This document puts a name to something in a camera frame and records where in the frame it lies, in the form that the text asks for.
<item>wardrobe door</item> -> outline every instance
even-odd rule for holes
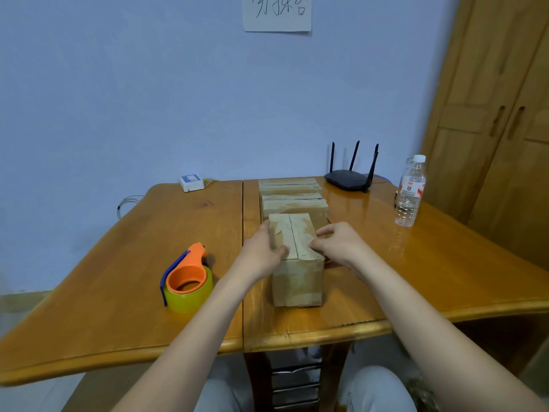
[[[424,199],[466,223],[548,21],[549,0],[462,0],[428,132]]]
[[[468,224],[549,270],[549,30],[526,76]]]

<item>bottle label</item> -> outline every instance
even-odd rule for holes
[[[423,196],[424,187],[425,182],[411,182],[410,176],[404,176],[402,178],[400,193],[408,195],[409,197],[421,198]]]

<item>wifi router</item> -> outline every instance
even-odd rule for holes
[[[362,191],[367,192],[372,185],[372,179],[374,178],[375,160],[378,155],[379,143],[375,145],[374,160],[368,176],[364,176],[361,173],[353,171],[353,164],[355,163],[356,152],[359,150],[359,143],[356,142],[355,152],[353,153],[353,159],[351,160],[351,166],[349,170],[339,169],[333,170],[334,167],[334,150],[335,143],[332,142],[332,158],[330,160],[330,172],[324,175],[324,178],[328,183],[337,186],[344,191]]]

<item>left hand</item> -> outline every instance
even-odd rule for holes
[[[269,276],[289,252],[285,245],[271,249],[269,224],[270,221],[264,221],[254,236],[244,242],[240,254],[230,268],[232,275],[243,278],[250,286]]]

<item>packing tape roll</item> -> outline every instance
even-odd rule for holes
[[[209,267],[204,266],[204,269],[208,275],[206,282],[194,292],[186,294],[173,293],[168,290],[166,283],[164,283],[162,291],[166,297],[168,307],[172,311],[180,312],[182,314],[194,314],[200,309],[204,302],[206,302],[206,299],[214,289],[214,279]]]

